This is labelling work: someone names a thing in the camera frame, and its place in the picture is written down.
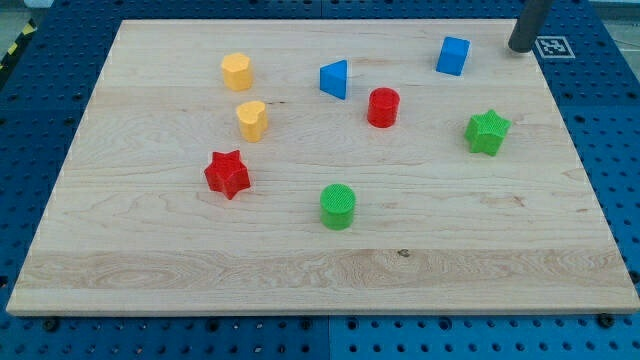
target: blue block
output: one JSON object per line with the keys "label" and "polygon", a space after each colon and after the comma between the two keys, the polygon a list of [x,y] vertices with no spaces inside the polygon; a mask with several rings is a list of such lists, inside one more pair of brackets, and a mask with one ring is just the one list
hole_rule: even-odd
{"label": "blue block", "polygon": [[347,98],[347,60],[320,68],[320,90],[342,100]]}
{"label": "blue block", "polygon": [[436,71],[460,76],[469,52],[469,40],[445,37]]}

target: green cylinder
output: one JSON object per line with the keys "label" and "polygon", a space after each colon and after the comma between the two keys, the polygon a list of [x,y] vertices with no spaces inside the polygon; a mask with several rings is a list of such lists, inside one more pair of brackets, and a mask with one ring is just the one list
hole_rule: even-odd
{"label": "green cylinder", "polygon": [[347,185],[332,184],[322,190],[320,206],[324,226],[332,230],[346,229],[353,222],[356,194]]}

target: green block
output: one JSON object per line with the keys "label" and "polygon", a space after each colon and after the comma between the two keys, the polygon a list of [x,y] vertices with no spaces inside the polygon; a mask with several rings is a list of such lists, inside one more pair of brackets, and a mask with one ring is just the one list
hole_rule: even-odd
{"label": "green block", "polygon": [[464,137],[471,144],[472,153],[483,152],[496,156],[510,127],[511,121],[489,110],[485,114],[471,116]]}
{"label": "green block", "polygon": [[353,222],[356,194],[347,185],[332,184],[322,190],[320,206],[324,226],[332,230],[346,229]]}

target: red block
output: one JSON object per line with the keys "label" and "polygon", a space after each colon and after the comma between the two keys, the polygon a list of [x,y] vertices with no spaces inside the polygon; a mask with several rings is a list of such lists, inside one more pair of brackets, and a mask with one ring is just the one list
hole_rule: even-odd
{"label": "red block", "polygon": [[251,187],[247,167],[240,161],[240,150],[228,154],[214,152],[213,161],[204,170],[211,191],[223,193],[227,199]]}
{"label": "red block", "polygon": [[389,88],[377,88],[369,95],[367,120],[375,127],[386,128],[396,122],[400,95]]}

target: toy block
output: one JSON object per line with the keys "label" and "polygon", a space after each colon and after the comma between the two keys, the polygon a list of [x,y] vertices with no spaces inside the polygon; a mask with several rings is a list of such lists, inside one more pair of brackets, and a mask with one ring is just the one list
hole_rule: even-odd
{"label": "toy block", "polygon": [[249,172],[240,160],[240,150],[213,153],[211,164],[204,170],[209,189],[219,191],[231,200],[243,189],[251,187]]}
{"label": "toy block", "polygon": [[396,122],[400,95],[389,88],[377,88],[369,95],[367,120],[378,128],[387,128]]}
{"label": "toy block", "polygon": [[347,60],[320,68],[320,90],[342,100],[347,98]]}
{"label": "toy block", "polygon": [[222,59],[224,84],[233,91],[247,90],[253,84],[251,59],[243,53],[227,55]]}
{"label": "toy block", "polygon": [[342,230],[351,226],[356,206],[356,195],[347,185],[332,184],[322,190],[320,220],[332,230]]}
{"label": "toy block", "polygon": [[494,110],[471,116],[464,137],[471,144],[471,152],[484,152],[496,156],[507,136],[511,121],[500,117]]}
{"label": "toy block", "polygon": [[267,106],[262,101],[249,101],[236,108],[242,137],[248,142],[258,142],[267,130]]}
{"label": "toy block", "polygon": [[469,52],[469,40],[445,37],[436,71],[460,76]]}

